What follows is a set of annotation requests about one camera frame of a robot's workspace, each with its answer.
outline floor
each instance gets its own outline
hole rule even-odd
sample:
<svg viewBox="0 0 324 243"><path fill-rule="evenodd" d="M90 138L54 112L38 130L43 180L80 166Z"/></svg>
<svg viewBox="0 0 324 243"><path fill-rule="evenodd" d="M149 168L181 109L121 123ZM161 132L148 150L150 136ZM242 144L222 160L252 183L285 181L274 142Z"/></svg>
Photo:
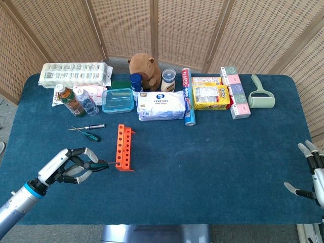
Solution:
<svg viewBox="0 0 324 243"><path fill-rule="evenodd" d="M114 73L129 72L126 59L111 58L108 65L113 67ZM181 72L182 69L170 64L159 65L162 70L173 68ZM15 114L16 108L0 98L0 141L8 142ZM13 189L8 188L8 197ZM2 242L99 242L102 228L102 225L16 225ZM296 225L212 225L211 233L213 243L299 242Z"/></svg>

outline white package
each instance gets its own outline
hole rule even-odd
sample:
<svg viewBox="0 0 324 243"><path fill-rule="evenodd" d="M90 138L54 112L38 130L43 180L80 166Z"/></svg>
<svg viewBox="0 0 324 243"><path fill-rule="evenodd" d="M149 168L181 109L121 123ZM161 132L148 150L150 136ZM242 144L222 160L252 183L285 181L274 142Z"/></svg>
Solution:
<svg viewBox="0 0 324 243"><path fill-rule="evenodd" d="M102 105L102 93L107 90L106 87L97 86L97 85L86 85L86 86L73 86L73 91L75 92L76 88L82 87L86 90L89 95L92 97L96 105ZM58 98L58 92L54 91L52 106L63 105L62 101Z"/></svg>
<svg viewBox="0 0 324 243"><path fill-rule="evenodd" d="M140 92L137 99L139 120L183 119L186 101L183 91Z"/></svg>
<svg viewBox="0 0 324 243"><path fill-rule="evenodd" d="M55 88L63 84L73 86L111 86L112 67L104 62L45 63L40 73L38 85Z"/></svg>

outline wet wipes package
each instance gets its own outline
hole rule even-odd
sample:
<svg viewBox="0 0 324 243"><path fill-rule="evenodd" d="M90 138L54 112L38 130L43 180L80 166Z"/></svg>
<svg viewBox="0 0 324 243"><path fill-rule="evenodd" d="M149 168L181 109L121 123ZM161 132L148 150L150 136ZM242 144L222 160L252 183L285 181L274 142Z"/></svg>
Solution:
<svg viewBox="0 0 324 243"><path fill-rule="evenodd" d="M139 120L183 119L186 108L183 91L140 92L138 95Z"/></svg>

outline brown stuffed bear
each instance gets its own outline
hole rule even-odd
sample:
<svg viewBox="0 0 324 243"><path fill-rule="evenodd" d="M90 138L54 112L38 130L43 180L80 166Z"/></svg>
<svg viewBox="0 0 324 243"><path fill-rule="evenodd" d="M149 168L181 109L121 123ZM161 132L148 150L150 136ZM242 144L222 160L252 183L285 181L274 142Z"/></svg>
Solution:
<svg viewBox="0 0 324 243"><path fill-rule="evenodd" d="M135 54L128 59L130 73L139 73L142 76L142 86L144 89L156 91L161 84L161 71L154 58L145 53Z"/></svg>

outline blue tablecloth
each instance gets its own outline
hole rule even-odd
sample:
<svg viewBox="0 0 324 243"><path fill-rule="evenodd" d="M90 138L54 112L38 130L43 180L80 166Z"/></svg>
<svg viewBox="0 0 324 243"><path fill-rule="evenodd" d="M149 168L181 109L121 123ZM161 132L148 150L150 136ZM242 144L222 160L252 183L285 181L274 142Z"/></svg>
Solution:
<svg viewBox="0 0 324 243"><path fill-rule="evenodd" d="M114 74L112 80L128 80ZM273 109L253 109L249 118L233 120L229 110L196 111L196 126L183 120L139 121L130 113L74 117L63 105L51 107L53 89L31 76L14 120L0 167L0 200L37 177L63 148L91 148L100 159L115 161L117 126L132 136L131 167L114 166L86 182L53 184L22 224L263 224L311 223L322 210L314 201L296 197L284 182L310 189L312 180L297 143L310 139L293 80L259 75L274 93ZM251 75L240 75L248 95ZM181 75L176 76L181 90ZM91 142L70 126L107 124L93 130Z"/></svg>

